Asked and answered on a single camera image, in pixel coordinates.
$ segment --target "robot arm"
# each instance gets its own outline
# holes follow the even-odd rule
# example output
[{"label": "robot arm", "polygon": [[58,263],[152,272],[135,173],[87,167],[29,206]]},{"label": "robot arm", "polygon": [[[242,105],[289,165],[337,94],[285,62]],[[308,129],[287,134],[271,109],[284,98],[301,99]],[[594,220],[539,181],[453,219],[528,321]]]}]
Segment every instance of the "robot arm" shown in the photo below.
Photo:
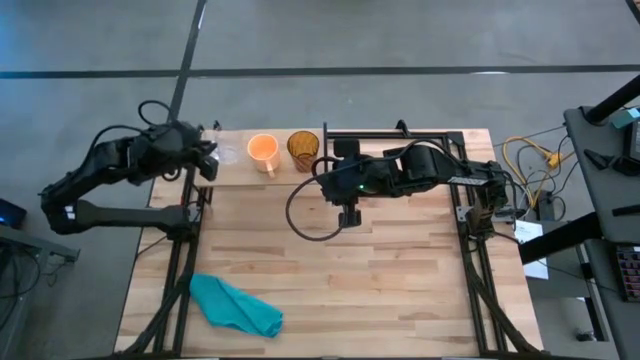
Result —
[{"label": "robot arm", "polygon": [[383,158],[360,154],[357,140],[336,140],[333,170],[318,176],[327,201],[342,206],[341,227],[361,224],[355,205],[361,197],[411,196],[437,185],[474,187],[474,206],[466,213],[469,235],[486,239],[493,233],[491,218],[508,202],[505,172],[496,162],[461,161],[425,145],[414,144],[383,152]]},{"label": "robot arm", "polygon": [[214,180],[218,163],[208,155],[216,144],[200,140],[201,133],[201,127],[169,121],[142,130],[137,136],[92,146],[80,167],[48,185],[40,194],[41,208],[51,229],[59,234],[73,234],[94,226],[162,228],[167,223],[162,220],[163,215],[167,219],[176,218],[164,209],[104,209],[79,199],[103,184],[126,179],[140,185],[187,165],[198,167],[203,177]]}]

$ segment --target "gray floor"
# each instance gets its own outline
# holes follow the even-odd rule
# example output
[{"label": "gray floor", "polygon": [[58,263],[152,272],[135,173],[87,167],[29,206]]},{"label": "gray floor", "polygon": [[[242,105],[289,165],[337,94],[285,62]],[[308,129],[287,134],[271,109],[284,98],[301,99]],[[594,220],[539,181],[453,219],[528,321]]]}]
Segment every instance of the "gray floor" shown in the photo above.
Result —
[{"label": "gray floor", "polygon": [[[195,5],[0,0],[0,71],[179,69]],[[633,64],[639,34],[623,0],[210,0],[192,68]],[[402,118],[414,128],[489,128],[500,143],[561,125],[564,109],[593,104],[634,75],[191,79],[180,117],[205,125],[219,120],[228,129],[318,127],[322,121],[333,128],[387,128]],[[141,126],[137,104],[170,102],[175,86],[169,78],[0,80],[0,197],[29,210],[28,232],[82,248],[53,288],[36,289],[22,358],[111,352],[140,231],[57,236],[37,193],[79,164],[98,130]],[[565,134],[535,140],[555,148]],[[523,164],[544,168],[533,152],[523,154]],[[566,219],[573,219],[592,208],[579,169],[568,184]],[[142,207],[149,190],[150,184],[118,184],[89,198]],[[534,299],[534,305],[547,350],[615,356],[610,346],[594,350],[601,344],[572,341],[583,326],[580,303]]]}]

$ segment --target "teal cloth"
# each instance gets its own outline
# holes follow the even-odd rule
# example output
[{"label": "teal cloth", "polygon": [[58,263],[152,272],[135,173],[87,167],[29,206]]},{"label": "teal cloth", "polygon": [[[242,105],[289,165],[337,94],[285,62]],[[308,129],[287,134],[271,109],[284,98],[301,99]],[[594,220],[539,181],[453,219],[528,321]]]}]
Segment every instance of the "teal cloth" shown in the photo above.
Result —
[{"label": "teal cloth", "polygon": [[282,329],[282,311],[234,288],[218,277],[195,274],[189,289],[213,326],[224,326],[269,338],[276,337]]}]

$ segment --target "yellow cable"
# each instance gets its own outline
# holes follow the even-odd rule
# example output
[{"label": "yellow cable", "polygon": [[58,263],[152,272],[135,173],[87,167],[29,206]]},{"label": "yellow cable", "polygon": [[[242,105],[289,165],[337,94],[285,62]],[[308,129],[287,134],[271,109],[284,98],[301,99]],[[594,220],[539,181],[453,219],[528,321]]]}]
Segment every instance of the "yellow cable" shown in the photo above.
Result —
[{"label": "yellow cable", "polygon": [[[511,171],[513,171],[513,173],[516,175],[516,177],[522,183],[523,187],[525,188],[525,193],[527,195],[527,198],[529,199],[529,204],[533,208],[538,203],[538,199],[540,197],[540,193],[542,192],[542,186],[544,185],[545,181],[547,181],[547,179],[549,179],[551,177],[551,175],[549,174],[549,171],[545,171],[544,172],[545,175],[542,178],[542,180],[540,181],[540,185],[538,186],[538,189],[535,191],[535,196],[534,196],[531,193],[531,190],[527,186],[525,186],[527,184],[527,179],[524,177],[524,174],[520,173],[520,170],[518,170],[518,168],[515,167],[513,165],[513,163],[511,163],[511,160],[507,156],[507,145],[509,143],[514,142],[514,141],[523,141],[523,142],[526,142],[527,144],[533,146],[536,150],[538,150],[540,153],[542,153],[542,155],[545,157],[545,160],[548,160],[549,158],[551,158],[555,153],[543,149],[540,145],[538,145],[535,142],[531,141],[530,139],[527,139],[527,138],[522,137],[522,136],[512,136],[512,137],[508,138],[507,140],[505,140],[504,143],[502,144],[502,157],[504,158],[504,161],[507,163],[507,166],[509,166]],[[560,162],[564,162],[567,158],[569,158],[573,154],[574,154],[574,152],[571,152],[568,155],[563,156],[560,159]]]},{"label": "yellow cable", "polygon": [[[547,150],[543,149],[540,145],[536,144],[535,142],[533,142],[533,141],[531,141],[531,140],[529,140],[529,139],[527,139],[525,137],[522,137],[522,136],[512,136],[512,137],[510,137],[510,138],[508,138],[507,140],[504,141],[504,143],[502,144],[502,157],[504,158],[504,161],[507,163],[507,166],[509,166],[511,171],[513,171],[513,173],[520,180],[520,183],[524,187],[525,184],[527,183],[527,179],[525,179],[524,175],[520,173],[518,168],[515,167],[511,163],[511,160],[509,160],[509,156],[507,156],[507,145],[509,145],[509,143],[512,143],[514,141],[524,141],[524,142],[526,142],[527,144],[533,146],[536,150],[540,151],[544,155],[545,158],[549,158],[553,154],[550,151],[547,151]],[[533,207],[534,204],[535,204],[534,197],[533,197],[533,195],[531,194],[531,191],[528,188],[525,187],[525,189],[527,190],[526,194],[527,194],[527,198],[529,199],[529,204],[531,204],[531,207]]]}]

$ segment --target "wooden table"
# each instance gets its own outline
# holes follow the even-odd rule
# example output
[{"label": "wooden table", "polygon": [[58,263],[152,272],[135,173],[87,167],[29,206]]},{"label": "wooden table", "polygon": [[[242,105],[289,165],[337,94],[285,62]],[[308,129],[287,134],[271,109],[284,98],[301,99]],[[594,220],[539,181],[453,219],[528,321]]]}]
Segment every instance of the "wooden table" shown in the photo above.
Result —
[{"label": "wooden table", "polygon": [[[197,186],[215,187],[213,204],[204,212],[196,272],[219,276],[281,309],[282,333],[264,339],[211,327],[192,301],[183,356],[477,354],[449,188],[438,186],[399,199],[361,199],[362,226],[327,242],[305,241],[284,217],[287,196],[309,176],[295,171],[286,152],[286,140],[294,131],[223,132],[218,140],[236,149],[237,162],[221,164],[213,183],[196,180]],[[494,160],[488,130],[463,132],[470,159]],[[280,141],[283,161],[275,179],[253,170],[246,155],[246,144],[257,133]],[[363,153],[379,155],[382,149],[406,143],[368,140],[361,147]],[[180,181],[156,180],[150,205],[178,203],[181,189]],[[339,209],[324,202],[317,185],[305,188],[292,210],[294,222],[307,233],[327,233],[337,226]],[[500,230],[510,231],[506,225]],[[140,248],[162,235],[144,230]],[[165,241],[136,262],[116,350],[126,348],[157,310],[170,248]],[[517,246],[494,238],[488,251],[501,306],[527,340],[541,349]],[[483,317],[492,344],[486,309]],[[171,339],[172,321],[175,318],[167,334]]]}]

